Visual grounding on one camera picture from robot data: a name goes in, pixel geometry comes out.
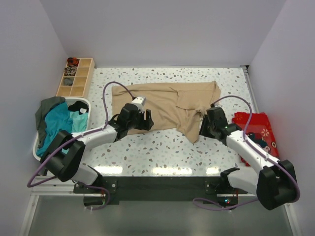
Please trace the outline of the beige t shirt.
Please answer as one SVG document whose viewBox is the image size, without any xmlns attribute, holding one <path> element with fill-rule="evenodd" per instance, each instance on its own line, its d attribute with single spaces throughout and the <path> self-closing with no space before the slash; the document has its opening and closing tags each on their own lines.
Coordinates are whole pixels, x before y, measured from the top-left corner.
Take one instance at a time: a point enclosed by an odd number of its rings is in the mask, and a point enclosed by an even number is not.
<svg viewBox="0 0 315 236">
<path fill-rule="evenodd" d="M 132 97 L 144 96 L 144 109 L 151 110 L 152 130 L 175 128 L 191 142 L 199 139 L 200 120 L 210 105 L 220 98 L 221 90 L 215 81 L 206 83 L 150 83 L 123 88 L 112 87 L 113 115 L 131 103 Z M 132 129 L 129 134 L 144 133 Z"/>
</svg>

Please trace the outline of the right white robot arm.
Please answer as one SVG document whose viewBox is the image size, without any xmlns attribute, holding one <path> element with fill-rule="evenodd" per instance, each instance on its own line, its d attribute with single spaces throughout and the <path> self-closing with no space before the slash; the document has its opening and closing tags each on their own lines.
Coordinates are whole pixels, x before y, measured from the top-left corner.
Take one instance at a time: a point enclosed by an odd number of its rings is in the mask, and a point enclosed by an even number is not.
<svg viewBox="0 0 315 236">
<path fill-rule="evenodd" d="M 244 190 L 256 195 L 267 210 L 299 200 L 300 190 L 293 164 L 273 157 L 252 141 L 240 126 L 228 123 L 221 107 L 213 106 L 206 111 L 199 134 L 220 141 L 250 165 L 221 172 L 217 190 L 224 193 Z"/>
</svg>

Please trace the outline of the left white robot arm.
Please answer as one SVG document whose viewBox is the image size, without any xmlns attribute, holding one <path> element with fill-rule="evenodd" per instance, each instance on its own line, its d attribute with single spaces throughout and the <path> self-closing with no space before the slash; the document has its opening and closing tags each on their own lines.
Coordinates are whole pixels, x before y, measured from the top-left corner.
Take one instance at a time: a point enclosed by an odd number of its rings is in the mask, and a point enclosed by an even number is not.
<svg viewBox="0 0 315 236">
<path fill-rule="evenodd" d="M 153 125 L 149 109 L 143 111 L 139 105 L 127 103 L 104 126 L 83 133 L 60 131 L 40 162 L 60 181 L 80 182 L 91 193 L 96 193 L 102 187 L 99 179 L 101 174 L 93 167 L 81 163 L 85 151 L 117 142 L 132 129 L 149 131 Z"/>
</svg>

